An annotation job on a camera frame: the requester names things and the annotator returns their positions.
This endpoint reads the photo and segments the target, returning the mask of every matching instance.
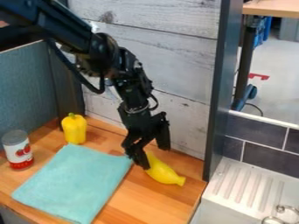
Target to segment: toy pepper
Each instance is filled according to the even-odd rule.
[[[87,138],[87,120],[81,115],[69,113],[62,122],[66,141],[70,144],[83,144]]]

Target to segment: wooden countertop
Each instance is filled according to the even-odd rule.
[[[126,130],[87,118],[87,147],[121,155],[120,146]],[[30,134],[35,164],[25,171],[13,171],[0,153],[0,205],[8,207],[30,222],[66,223],[57,217],[16,202],[11,193],[43,167],[66,144],[56,121]],[[162,185],[150,178],[141,167],[133,165],[115,194],[93,223],[187,223],[198,204],[205,182],[201,178],[203,161],[176,151],[158,150],[150,144],[147,151],[187,177],[185,185]]]
[[[244,3],[243,14],[278,18],[299,18],[299,1],[253,0]]]

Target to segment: yellow toy banana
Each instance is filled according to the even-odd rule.
[[[152,152],[147,152],[146,154],[150,165],[150,169],[146,173],[153,179],[166,185],[184,185],[185,177],[179,177],[168,165],[157,159]]]

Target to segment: can label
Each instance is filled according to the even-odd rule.
[[[33,164],[33,156],[28,138],[16,145],[5,145],[4,149],[11,168],[21,170]]]

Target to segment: floor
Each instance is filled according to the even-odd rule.
[[[258,88],[258,94],[248,102],[258,106],[267,118],[299,124],[299,43],[279,40],[272,34],[254,50],[251,73],[270,78],[249,81]],[[260,114],[249,105],[243,112]]]
[[[92,118],[87,118],[86,147],[108,154],[122,155],[121,142],[126,130]],[[29,177],[43,167],[66,144],[57,122],[49,122],[30,134],[35,164],[24,171],[13,171],[0,151],[0,206],[8,207],[29,222],[65,223],[50,214],[22,205],[10,195]],[[206,182],[202,180],[204,162],[171,150],[163,151],[151,143],[146,147],[159,159],[186,177],[183,187],[163,185],[144,170],[133,165],[114,195],[95,217],[93,223],[187,223],[199,202]]]

